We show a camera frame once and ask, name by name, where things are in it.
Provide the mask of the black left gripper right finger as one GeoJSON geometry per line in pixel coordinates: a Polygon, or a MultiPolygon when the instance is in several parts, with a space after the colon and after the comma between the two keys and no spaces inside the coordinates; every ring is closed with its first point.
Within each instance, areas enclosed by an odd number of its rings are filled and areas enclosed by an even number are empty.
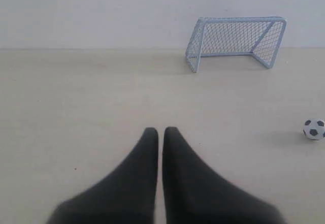
{"type": "Polygon", "coordinates": [[[176,127],[167,127],[162,150],[167,223],[286,223],[273,205],[211,169],[176,127]]]}

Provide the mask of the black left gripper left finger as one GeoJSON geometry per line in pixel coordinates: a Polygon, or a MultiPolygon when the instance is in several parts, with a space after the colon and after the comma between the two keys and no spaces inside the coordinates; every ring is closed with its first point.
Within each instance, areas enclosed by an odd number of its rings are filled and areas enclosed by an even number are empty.
{"type": "Polygon", "coordinates": [[[158,132],[145,128],[121,164],[88,190],[59,204],[48,223],[153,223],[158,132]]]}

